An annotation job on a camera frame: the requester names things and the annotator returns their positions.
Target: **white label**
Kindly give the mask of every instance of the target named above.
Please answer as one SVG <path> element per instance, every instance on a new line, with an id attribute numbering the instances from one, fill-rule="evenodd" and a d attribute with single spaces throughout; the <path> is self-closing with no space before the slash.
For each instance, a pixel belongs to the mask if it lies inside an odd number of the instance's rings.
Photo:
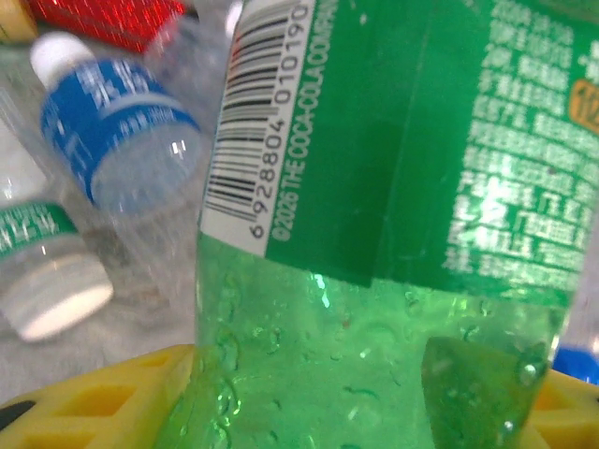
<path id="1" fill-rule="evenodd" d="M 253 0 L 234 37 L 201 231 L 264 256 L 315 0 Z"/>

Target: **clear plastic bottle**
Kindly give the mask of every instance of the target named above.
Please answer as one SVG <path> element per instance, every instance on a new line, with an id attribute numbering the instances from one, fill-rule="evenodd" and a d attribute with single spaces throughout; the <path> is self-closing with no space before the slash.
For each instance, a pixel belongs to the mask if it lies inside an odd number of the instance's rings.
<path id="1" fill-rule="evenodd" d="M 0 312 L 26 341 L 75 325 L 109 302 L 112 283 L 45 175 L 0 118 Z"/>
<path id="2" fill-rule="evenodd" d="M 209 152 L 210 140 L 145 67 L 96 60 L 61 32 L 36 42 L 31 63 L 49 91 L 44 137 L 100 209 L 138 214 L 171 202 Z"/>
<path id="3" fill-rule="evenodd" d="M 180 99 L 210 136 L 220 112 L 226 63 L 241 1 L 231 2 L 224 22 L 214 18 L 214 13 L 214 9 L 210 14 L 202 11 L 199 19 L 189 15 L 173 17 L 162 26 L 143 57 L 158 81 Z"/>

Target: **white bottle cap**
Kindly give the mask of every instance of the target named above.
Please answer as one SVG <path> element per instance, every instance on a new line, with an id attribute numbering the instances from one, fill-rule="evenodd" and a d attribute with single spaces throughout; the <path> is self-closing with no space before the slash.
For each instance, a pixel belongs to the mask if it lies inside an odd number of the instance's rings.
<path id="1" fill-rule="evenodd" d="M 0 297 L 0 312 L 25 341 L 52 337 L 105 306 L 112 282 L 93 254 L 48 260 L 15 280 Z"/>
<path id="2" fill-rule="evenodd" d="M 46 89 L 52 88 L 75 65 L 95 59 L 76 36 L 61 31 L 40 37 L 31 48 L 31 67 Z"/>

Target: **green bottle label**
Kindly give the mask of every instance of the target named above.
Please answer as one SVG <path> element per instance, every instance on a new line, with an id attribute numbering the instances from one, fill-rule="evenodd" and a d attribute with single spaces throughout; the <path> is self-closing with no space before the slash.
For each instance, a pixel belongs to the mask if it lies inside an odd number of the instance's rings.
<path id="1" fill-rule="evenodd" d="M 77 234 L 77 228 L 57 204 L 26 203 L 0 209 L 0 260 L 61 234 Z"/>
<path id="2" fill-rule="evenodd" d="M 201 231 L 349 282 L 567 304 L 599 183 L 597 27 L 514 0 L 252 0 Z"/>

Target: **white surface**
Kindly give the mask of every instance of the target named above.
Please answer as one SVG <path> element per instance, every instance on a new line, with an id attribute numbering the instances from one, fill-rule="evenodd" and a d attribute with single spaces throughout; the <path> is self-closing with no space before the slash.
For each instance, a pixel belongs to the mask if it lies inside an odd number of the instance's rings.
<path id="1" fill-rule="evenodd" d="M 50 89 L 76 64 L 94 59 L 92 51 L 76 36 L 53 32 L 40 37 L 31 49 L 31 66 Z"/>

